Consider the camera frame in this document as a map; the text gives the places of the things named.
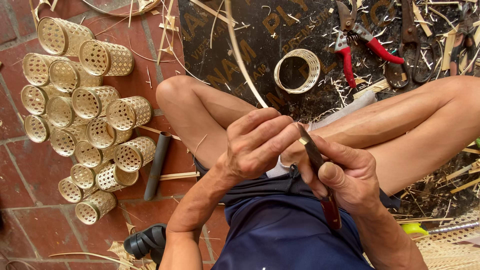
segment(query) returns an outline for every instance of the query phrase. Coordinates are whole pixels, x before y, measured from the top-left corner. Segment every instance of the forearm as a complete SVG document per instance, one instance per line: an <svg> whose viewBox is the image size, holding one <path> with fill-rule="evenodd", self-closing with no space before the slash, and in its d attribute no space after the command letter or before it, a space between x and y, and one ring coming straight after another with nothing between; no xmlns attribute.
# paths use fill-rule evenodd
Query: forearm
<svg viewBox="0 0 480 270"><path fill-rule="evenodd" d="M352 218L363 249L377 270L427 269L415 243L384 207L380 205L368 216Z"/></svg>

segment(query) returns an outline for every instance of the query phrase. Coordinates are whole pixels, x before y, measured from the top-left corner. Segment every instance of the fingernail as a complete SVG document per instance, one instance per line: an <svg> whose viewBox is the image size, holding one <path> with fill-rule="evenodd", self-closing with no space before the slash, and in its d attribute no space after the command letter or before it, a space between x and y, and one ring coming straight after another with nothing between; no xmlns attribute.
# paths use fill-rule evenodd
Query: fingernail
<svg viewBox="0 0 480 270"><path fill-rule="evenodd" d="M325 179L331 180L336 177L336 174L338 173L335 164L331 162L325 162L325 164L322 166L324 167L323 170L323 177Z"/></svg>

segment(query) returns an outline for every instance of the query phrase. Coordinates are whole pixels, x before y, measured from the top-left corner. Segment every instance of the bamboo shaving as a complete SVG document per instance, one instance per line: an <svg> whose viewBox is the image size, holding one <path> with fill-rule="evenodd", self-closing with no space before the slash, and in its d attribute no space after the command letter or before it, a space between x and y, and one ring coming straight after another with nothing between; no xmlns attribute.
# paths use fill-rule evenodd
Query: bamboo shaving
<svg viewBox="0 0 480 270"><path fill-rule="evenodd" d="M227 18L232 19L232 7L231 7L231 2L230 0L225 0L225 7L227 10ZM243 74L243 77L248 83L248 86L250 87L250 90L253 92L255 97L257 98L258 102L261 104L262 107L268 108L267 104L265 101L262 99L260 94L258 93L257 89L255 88L255 85L252 82L252 79L248 75L247 69L245 68L245 64L243 63L243 59L240 55L240 49L239 45L237 43L237 38L235 37L235 31L233 30L233 25L228 24L228 33L230 34L230 40L232 42L232 47L233 47L233 53L235 55L235 58L237 60L237 64L241 70L241 73Z"/></svg>

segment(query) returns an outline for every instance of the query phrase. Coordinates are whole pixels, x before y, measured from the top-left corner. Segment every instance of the dark metal tube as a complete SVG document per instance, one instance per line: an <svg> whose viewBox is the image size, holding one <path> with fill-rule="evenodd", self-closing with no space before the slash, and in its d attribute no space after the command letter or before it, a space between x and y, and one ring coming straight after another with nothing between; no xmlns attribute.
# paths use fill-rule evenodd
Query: dark metal tube
<svg viewBox="0 0 480 270"><path fill-rule="evenodd" d="M158 179L162 172L163 161L167 153L168 143L172 135L166 131L160 132L158 136L158 143L156 144L155 156L152 162L152 168L150 169L150 175L148 176L147 187L145 189L144 200L150 201L155 196L156 187L158 185Z"/></svg>

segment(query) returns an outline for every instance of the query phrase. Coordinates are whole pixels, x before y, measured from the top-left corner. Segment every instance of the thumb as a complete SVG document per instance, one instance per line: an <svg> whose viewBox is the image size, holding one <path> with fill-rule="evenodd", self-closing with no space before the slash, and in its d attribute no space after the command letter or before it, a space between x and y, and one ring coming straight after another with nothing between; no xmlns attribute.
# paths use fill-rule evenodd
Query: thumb
<svg viewBox="0 0 480 270"><path fill-rule="evenodd" d="M335 191L342 191L348 186L348 179L342 168L331 162L325 162L320 167L318 179Z"/></svg>

